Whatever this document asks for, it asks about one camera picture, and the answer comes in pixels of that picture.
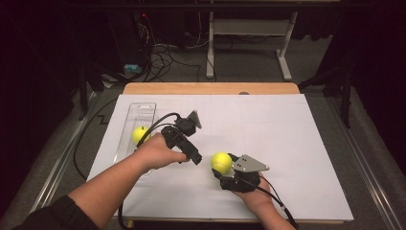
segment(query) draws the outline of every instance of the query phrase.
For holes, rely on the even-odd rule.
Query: black sleeve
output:
[[[75,201],[65,195],[52,205],[29,214],[13,228],[22,229],[86,229],[97,230],[95,223],[81,211]]]

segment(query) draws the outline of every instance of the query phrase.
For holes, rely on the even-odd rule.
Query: gray floor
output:
[[[299,83],[311,78],[323,58],[330,39],[312,41],[309,38],[292,40],[286,53],[286,59],[293,77]],[[283,81],[274,50],[282,44],[280,38],[270,38],[262,43],[248,43],[235,40],[233,48],[227,38],[215,42],[217,48],[214,56],[217,81]],[[174,62],[169,72],[155,81],[214,81],[205,78],[206,48],[177,49],[170,48],[172,58],[194,65],[187,66]],[[152,59],[159,59],[158,54]],[[323,86],[308,87],[303,91],[313,113],[315,122],[326,145],[328,155],[337,176],[346,193],[355,220],[344,224],[310,224],[301,223],[301,229],[403,229],[406,226],[406,179],[388,153],[383,141],[376,132],[371,119],[363,109],[362,103],[351,92],[350,124],[344,128],[337,117],[337,104],[340,98],[325,98],[321,92]],[[92,99],[93,109],[87,117],[91,119],[96,111],[111,102],[123,91],[122,86],[106,88],[103,93]],[[84,174],[90,172],[95,154],[114,109],[114,102],[100,110],[83,133],[77,148],[79,168]],[[47,183],[48,175],[60,159],[65,159],[63,152],[74,146],[67,146],[75,131],[85,122],[78,122],[79,106],[63,121],[50,138],[44,150],[38,156],[31,173],[21,187],[8,212],[0,221],[0,229],[10,229],[20,223],[32,210],[41,190]],[[68,193],[83,183],[73,166],[72,157],[67,157],[67,167],[60,181],[56,182],[51,193],[56,198]],[[177,229],[195,229],[199,223],[138,223],[139,229],[166,227]],[[256,229],[258,225],[209,224],[209,227],[224,229]],[[120,229],[117,221],[112,219],[107,229]]]

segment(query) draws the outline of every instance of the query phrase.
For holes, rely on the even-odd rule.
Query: desk leg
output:
[[[287,50],[287,45],[289,44],[290,41],[290,36],[292,36],[293,28],[295,27],[295,22],[296,22],[296,17],[298,16],[298,13],[292,12],[292,15],[290,17],[290,23],[286,28],[286,33],[284,35],[284,41],[283,41],[283,46],[282,49],[278,49],[277,52],[277,57],[278,61],[280,63],[280,67],[282,70],[283,78],[285,81],[292,81],[292,76],[290,75],[289,68],[287,67],[286,63],[286,58],[284,57],[286,50]]]
[[[207,63],[206,63],[206,78],[212,79],[214,77],[214,13],[210,12],[210,22],[209,22],[209,51],[207,53]]]

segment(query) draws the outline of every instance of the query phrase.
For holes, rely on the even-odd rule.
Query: person's left hand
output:
[[[133,155],[140,157],[147,170],[157,170],[174,162],[189,161],[185,153],[169,149],[164,136],[159,132],[145,141]]]

